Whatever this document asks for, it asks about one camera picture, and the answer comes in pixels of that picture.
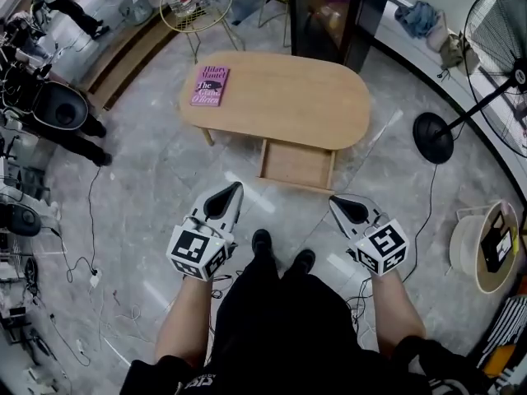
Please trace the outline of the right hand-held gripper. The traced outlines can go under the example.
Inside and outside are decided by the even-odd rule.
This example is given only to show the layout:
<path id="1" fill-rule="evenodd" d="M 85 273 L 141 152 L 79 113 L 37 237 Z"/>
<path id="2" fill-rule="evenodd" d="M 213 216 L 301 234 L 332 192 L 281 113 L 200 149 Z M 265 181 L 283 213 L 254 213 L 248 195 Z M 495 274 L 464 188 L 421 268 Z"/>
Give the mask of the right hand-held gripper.
<path id="1" fill-rule="evenodd" d="M 384 215 L 373 200 L 356 194 L 330 196 L 329 209 L 339 229 L 349 239 L 358 235 L 358 225 L 373 225 Z M 408 245 L 403 228 L 393 219 L 350 243 L 347 252 L 371 274 L 381 277 L 407 259 Z"/>

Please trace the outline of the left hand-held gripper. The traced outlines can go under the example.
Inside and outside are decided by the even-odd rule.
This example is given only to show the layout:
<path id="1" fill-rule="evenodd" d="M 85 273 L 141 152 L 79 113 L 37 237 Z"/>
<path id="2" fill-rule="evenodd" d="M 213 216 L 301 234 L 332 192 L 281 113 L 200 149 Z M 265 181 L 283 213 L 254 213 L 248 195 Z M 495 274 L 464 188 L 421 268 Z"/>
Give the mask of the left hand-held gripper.
<path id="1" fill-rule="evenodd" d="M 241 182 L 220 184 L 198 196 L 192 216 L 174 227 L 166 250 L 177 271 L 201 281 L 213 278 L 237 247 L 230 232 L 239 219 L 243 198 Z M 205 221 L 212 221 L 219 230 Z"/>

